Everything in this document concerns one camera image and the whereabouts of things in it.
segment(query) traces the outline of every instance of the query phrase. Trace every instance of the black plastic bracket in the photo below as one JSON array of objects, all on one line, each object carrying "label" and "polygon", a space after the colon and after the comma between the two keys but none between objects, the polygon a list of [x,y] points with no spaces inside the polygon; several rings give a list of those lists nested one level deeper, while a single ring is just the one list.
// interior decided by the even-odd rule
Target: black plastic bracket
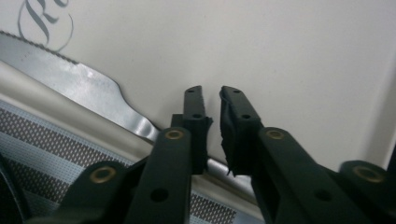
[{"label": "black plastic bracket", "polygon": [[84,170],[51,217],[34,217],[28,224],[121,223],[145,168],[147,158],[125,168],[100,161]]},{"label": "black plastic bracket", "polygon": [[[252,186],[262,212],[271,215],[267,223],[371,223],[288,132],[261,129],[258,154]],[[268,183],[276,190],[265,190]],[[274,194],[278,201],[271,203]]]},{"label": "black plastic bracket", "polygon": [[256,160],[255,143],[262,122],[240,90],[222,87],[220,129],[228,167],[234,175],[251,175]]},{"label": "black plastic bracket", "polygon": [[172,117],[172,127],[183,127],[191,133],[192,174],[201,175],[207,169],[206,138],[212,118],[206,116],[202,87],[195,86],[184,92],[183,114]]},{"label": "black plastic bracket", "polygon": [[367,161],[341,165],[339,185],[377,223],[396,222],[396,175]]},{"label": "black plastic bracket", "polygon": [[160,132],[123,223],[188,223],[191,135],[183,128]]}]

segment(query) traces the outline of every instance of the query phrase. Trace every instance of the printed logo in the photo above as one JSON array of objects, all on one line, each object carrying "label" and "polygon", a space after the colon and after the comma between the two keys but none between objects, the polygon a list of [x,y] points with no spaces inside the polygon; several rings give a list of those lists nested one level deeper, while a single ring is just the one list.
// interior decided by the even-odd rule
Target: printed logo
[{"label": "printed logo", "polygon": [[25,0],[18,17],[22,38],[60,51],[73,36],[73,18],[67,13],[69,0]]}]

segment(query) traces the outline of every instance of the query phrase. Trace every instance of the serrated edge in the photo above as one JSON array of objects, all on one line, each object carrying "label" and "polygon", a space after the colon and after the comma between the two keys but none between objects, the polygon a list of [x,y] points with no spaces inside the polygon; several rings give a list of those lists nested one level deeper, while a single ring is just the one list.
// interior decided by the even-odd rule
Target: serrated edge
[{"label": "serrated edge", "polygon": [[22,42],[24,42],[24,43],[26,43],[26,44],[29,44],[29,45],[34,46],[34,47],[36,47],[36,48],[42,49],[42,50],[44,50],[44,51],[46,51],[46,52],[48,52],[48,53],[50,53],[50,54],[52,54],[52,55],[54,55],[54,56],[56,56],[56,57],[59,57],[59,58],[61,58],[61,59],[63,59],[63,60],[66,60],[66,61],[68,61],[68,62],[70,62],[70,63],[78,64],[78,62],[76,62],[76,61],[74,61],[74,60],[72,60],[72,59],[69,59],[69,58],[67,58],[66,56],[63,56],[62,54],[60,54],[60,53],[58,53],[58,52],[56,52],[56,51],[47,49],[46,47],[44,47],[44,46],[41,45],[41,44],[37,44],[37,43],[35,43],[35,42],[32,42],[32,41],[27,40],[27,39],[25,39],[25,38],[22,38],[22,37],[20,37],[20,36],[17,36],[17,35],[14,35],[14,34],[11,34],[11,33],[5,32],[5,31],[2,31],[2,30],[0,30],[0,35],[6,35],[6,36],[9,36],[9,37],[11,37],[11,38],[20,40],[20,41],[22,41]]}]

